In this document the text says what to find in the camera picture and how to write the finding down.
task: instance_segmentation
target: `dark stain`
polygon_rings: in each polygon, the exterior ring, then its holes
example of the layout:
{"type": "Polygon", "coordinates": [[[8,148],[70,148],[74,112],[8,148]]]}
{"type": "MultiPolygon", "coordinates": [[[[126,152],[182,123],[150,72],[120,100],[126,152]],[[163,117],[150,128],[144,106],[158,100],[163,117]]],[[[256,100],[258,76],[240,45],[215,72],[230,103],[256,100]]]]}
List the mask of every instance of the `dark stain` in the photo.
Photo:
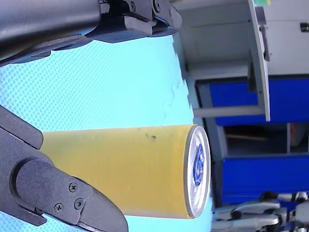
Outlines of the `dark stain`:
{"type": "Polygon", "coordinates": [[[155,136],[155,135],[150,136],[149,134],[146,134],[146,137],[147,137],[147,138],[156,139],[156,136],[155,136]]]}

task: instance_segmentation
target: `black robotic arm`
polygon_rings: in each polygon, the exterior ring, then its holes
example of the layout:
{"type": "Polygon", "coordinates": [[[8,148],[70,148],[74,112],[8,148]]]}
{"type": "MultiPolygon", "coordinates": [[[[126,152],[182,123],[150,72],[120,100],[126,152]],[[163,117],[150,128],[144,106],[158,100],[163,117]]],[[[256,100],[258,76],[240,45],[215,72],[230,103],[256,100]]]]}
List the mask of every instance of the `black robotic arm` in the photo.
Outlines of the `black robotic arm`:
{"type": "Polygon", "coordinates": [[[0,0],[0,67],[41,59],[92,40],[119,43],[177,32],[166,0],[0,0]]]}

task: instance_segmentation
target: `light blue foam mat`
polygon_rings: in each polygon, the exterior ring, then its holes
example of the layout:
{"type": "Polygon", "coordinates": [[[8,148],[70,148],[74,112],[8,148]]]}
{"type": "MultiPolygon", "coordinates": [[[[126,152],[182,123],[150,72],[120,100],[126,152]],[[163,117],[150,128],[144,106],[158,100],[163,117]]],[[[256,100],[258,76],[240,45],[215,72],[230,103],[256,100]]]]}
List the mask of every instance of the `light blue foam mat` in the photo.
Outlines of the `light blue foam mat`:
{"type": "MultiPolygon", "coordinates": [[[[191,124],[172,37],[92,42],[0,69],[0,104],[42,131],[191,124]]],[[[127,217],[131,232],[209,231],[194,220],[127,217]]],[[[0,213],[0,232],[77,232],[52,218],[36,228],[0,213]]]]}

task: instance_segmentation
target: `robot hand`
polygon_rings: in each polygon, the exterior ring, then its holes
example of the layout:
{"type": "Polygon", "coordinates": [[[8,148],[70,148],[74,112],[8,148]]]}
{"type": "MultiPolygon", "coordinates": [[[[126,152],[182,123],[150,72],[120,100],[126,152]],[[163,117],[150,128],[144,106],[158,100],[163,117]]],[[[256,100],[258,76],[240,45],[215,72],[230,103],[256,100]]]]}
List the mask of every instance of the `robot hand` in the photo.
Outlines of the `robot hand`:
{"type": "Polygon", "coordinates": [[[90,232],[127,232],[122,212],[39,151],[42,133],[0,106],[0,211],[40,226],[49,214],[90,232]]]}
{"type": "Polygon", "coordinates": [[[282,200],[285,202],[303,203],[307,201],[309,197],[306,192],[277,194],[272,191],[266,191],[260,196],[259,201],[262,202],[265,200],[275,200],[275,199],[282,200]]]}
{"type": "Polygon", "coordinates": [[[0,4],[0,67],[93,40],[119,43],[172,35],[182,25],[181,16],[166,0],[0,0],[0,4]]]}

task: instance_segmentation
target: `can lid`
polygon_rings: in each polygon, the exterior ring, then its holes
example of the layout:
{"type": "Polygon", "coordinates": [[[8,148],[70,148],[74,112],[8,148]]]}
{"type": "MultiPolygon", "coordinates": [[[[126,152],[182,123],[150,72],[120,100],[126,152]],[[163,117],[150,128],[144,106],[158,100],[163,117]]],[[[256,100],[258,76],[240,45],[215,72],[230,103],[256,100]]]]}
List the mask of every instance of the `can lid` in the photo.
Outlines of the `can lid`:
{"type": "Polygon", "coordinates": [[[210,192],[211,158],[209,142],[204,128],[191,128],[186,143],[184,163],[184,192],[191,217],[203,212],[210,192]]]}

